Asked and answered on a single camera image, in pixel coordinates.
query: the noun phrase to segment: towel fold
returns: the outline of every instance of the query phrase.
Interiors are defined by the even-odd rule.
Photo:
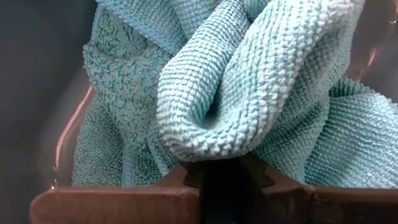
[[[98,3],[73,184],[254,151],[301,183],[398,186],[397,105],[343,77],[364,0]]]

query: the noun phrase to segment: light blue towel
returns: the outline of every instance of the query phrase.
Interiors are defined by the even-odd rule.
[[[398,107],[347,78],[364,0],[98,0],[75,185],[254,151],[306,184],[398,186]]]

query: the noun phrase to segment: teal towel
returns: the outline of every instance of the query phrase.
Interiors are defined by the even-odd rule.
[[[98,0],[73,184],[254,151],[301,183],[397,187],[398,107],[343,78],[364,2]]]

